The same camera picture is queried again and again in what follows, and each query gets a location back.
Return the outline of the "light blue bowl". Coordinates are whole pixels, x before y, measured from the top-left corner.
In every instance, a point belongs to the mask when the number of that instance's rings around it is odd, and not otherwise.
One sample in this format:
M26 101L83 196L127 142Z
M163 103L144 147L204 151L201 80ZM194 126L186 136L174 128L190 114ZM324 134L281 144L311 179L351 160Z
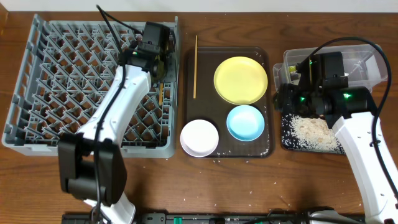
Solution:
M265 121L257 108L240 105L228 113L226 127L235 139L249 142L257 139L263 133Z

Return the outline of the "pink bowl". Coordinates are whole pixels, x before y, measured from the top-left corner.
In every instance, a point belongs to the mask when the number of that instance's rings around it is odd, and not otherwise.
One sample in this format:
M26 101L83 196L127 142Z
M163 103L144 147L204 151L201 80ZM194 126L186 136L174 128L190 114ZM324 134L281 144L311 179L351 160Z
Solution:
M196 119L187 123L180 134L183 150L192 157L206 157L215 151L219 134L215 126L207 120Z

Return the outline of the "green snack wrapper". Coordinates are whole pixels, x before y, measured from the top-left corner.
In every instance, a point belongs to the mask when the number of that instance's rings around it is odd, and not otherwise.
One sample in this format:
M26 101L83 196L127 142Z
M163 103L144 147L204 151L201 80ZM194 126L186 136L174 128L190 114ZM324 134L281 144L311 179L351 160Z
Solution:
M290 73L291 75L297 73L297 69L296 69L296 66L295 66L295 65L289 66L289 73Z

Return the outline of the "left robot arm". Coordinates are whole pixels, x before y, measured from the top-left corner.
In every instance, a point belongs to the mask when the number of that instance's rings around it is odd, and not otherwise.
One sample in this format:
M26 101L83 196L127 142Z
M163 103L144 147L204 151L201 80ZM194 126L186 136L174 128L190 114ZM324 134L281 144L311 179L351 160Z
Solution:
M121 154L126 128L153 83L176 77L177 28L146 22L142 39L121 49L113 83L93 116L58 142L61 189L92 206L90 223L132 223Z

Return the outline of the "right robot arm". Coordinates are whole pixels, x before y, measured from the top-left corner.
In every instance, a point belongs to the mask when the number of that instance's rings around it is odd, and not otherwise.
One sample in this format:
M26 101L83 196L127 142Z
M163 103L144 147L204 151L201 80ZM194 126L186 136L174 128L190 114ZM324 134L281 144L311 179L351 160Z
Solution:
M297 64L296 71L298 85L282 84L274 96L274 108L302 117L324 117L348 157L366 223L397 223L397 167L369 89L349 86L341 52L311 54Z

